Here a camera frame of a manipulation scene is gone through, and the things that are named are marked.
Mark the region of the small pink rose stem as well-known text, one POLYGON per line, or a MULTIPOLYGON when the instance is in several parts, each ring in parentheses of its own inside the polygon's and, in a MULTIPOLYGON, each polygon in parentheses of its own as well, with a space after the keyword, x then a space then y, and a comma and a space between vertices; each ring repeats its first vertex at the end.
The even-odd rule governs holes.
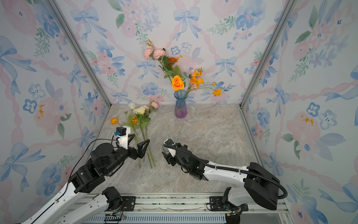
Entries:
POLYGON ((148 105, 144 105, 142 108, 144 108, 146 112, 151 113, 159 108, 159 104, 151 100, 148 105))

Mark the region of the blue purple glass vase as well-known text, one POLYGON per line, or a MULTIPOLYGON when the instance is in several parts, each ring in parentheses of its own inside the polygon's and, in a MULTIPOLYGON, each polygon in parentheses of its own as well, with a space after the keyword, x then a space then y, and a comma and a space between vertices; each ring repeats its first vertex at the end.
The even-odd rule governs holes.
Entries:
POLYGON ((185 90, 178 90, 174 93, 176 104, 174 108, 174 115, 179 118, 185 118, 187 116, 186 98, 187 94, 185 90))

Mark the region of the orange poppy stem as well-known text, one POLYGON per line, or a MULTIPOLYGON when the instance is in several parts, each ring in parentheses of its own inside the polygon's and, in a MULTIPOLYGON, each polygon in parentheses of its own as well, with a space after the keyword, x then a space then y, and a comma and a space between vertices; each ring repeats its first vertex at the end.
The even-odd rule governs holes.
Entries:
POLYGON ((200 68, 197 71, 200 73, 200 76, 197 78, 196 84, 191 84, 189 82, 189 86, 186 90, 187 96, 189 95, 189 93, 191 93, 193 91, 203 90, 203 89, 209 89, 212 91, 212 94, 214 96, 220 96, 222 93, 222 89, 217 87, 218 84, 216 82, 211 82, 211 83, 205 84, 203 78, 201 77, 203 74, 203 69, 200 68))

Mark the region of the dark orange gerbera stem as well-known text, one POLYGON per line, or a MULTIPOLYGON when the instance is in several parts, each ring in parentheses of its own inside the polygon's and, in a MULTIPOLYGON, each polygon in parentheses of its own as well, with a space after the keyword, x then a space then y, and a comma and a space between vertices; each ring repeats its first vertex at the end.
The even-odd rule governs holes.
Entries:
POLYGON ((168 76, 174 78, 175 76, 181 77, 181 70, 179 66, 176 64, 182 56, 179 57, 171 57, 168 59, 168 76))

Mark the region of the pink rose bunch stem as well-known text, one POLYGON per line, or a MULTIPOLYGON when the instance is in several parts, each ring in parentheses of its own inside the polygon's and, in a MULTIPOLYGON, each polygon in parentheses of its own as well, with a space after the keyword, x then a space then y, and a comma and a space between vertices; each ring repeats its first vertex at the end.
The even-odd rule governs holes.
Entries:
POLYGON ((166 49, 156 49, 154 44, 151 41, 146 41, 146 50, 144 51, 144 57, 146 60, 153 59, 159 62, 159 67, 164 72, 164 78, 172 79, 172 77, 168 76, 168 57, 166 55, 166 49))

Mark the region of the clear glass jar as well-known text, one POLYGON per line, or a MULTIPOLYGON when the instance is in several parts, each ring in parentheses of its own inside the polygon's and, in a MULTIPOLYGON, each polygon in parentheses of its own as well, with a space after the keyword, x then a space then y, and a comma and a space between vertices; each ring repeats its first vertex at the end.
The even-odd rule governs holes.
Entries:
POLYGON ((170 154, 171 157, 175 157, 176 156, 176 150, 175 149, 171 149, 168 145, 164 144, 162 147, 162 152, 167 154, 170 154))

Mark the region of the cream yellow rose stem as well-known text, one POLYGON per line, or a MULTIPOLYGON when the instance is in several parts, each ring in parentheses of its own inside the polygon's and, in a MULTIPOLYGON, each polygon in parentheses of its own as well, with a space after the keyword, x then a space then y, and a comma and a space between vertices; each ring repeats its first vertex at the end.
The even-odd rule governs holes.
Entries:
POLYGON ((132 124, 134 129, 139 130, 143 140, 148 140, 147 128, 150 124, 151 112, 155 111, 155 108, 152 105, 143 105, 141 107, 135 108, 132 111, 132 124))

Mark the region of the white cream rose stem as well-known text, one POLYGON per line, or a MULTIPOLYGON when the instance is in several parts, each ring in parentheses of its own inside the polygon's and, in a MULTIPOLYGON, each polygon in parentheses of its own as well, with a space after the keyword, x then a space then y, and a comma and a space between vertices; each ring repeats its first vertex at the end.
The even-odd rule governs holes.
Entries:
POLYGON ((130 112, 129 112, 129 121, 131 121, 133 123, 133 125, 137 125, 138 123, 138 119, 137 119, 137 116, 135 114, 135 109, 136 109, 136 104, 135 103, 130 103, 128 105, 129 109, 130 109, 130 112))

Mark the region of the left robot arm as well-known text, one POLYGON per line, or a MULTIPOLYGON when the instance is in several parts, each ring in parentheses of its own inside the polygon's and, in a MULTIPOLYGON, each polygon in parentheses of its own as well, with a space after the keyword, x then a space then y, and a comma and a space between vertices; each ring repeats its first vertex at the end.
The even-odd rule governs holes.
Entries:
POLYGON ((136 160, 145 156, 150 140, 144 140, 134 148, 129 145, 134 137, 134 134, 117 135, 115 146, 110 140, 98 145, 90 153, 90 159, 86 164, 71 173, 67 184, 58 194, 25 223, 81 224, 106 210, 114 213, 122 211, 125 206, 124 199, 115 187, 108 187, 90 202, 70 213, 67 212, 70 206, 104 183, 107 176, 113 176, 124 165, 126 159, 136 160))

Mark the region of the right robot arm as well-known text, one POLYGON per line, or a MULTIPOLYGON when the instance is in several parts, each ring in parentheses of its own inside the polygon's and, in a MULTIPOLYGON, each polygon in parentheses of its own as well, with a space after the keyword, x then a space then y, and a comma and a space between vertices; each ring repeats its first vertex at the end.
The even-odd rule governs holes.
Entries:
POLYGON ((256 162, 249 166, 233 167, 220 165, 195 156, 187 145, 174 143, 167 139, 162 154, 167 163, 180 165, 184 173, 199 181, 221 181, 235 185, 227 187, 218 210, 227 210, 239 214, 249 203, 275 211, 278 200, 288 196, 288 191, 280 181, 256 162))

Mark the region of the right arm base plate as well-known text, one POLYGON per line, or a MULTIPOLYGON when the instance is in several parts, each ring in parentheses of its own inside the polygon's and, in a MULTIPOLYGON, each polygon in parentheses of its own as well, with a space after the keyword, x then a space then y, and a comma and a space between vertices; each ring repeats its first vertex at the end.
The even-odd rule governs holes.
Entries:
POLYGON ((229 212, 239 212, 239 211, 249 211, 247 204, 242 204, 240 206, 233 205, 231 203, 224 202, 223 196, 210 196, 209 203, 207 204, 207 209, 210 211, 229 211, 229 212))

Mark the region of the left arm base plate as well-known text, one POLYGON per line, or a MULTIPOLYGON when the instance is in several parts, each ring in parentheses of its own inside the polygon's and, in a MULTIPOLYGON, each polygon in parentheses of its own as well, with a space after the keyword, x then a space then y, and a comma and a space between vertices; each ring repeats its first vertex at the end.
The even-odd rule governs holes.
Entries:
POLYGON ((115 199, 109 209, 111 211, 134 211, 136 199, 135 196, 122 196, 120 199, 115 199))

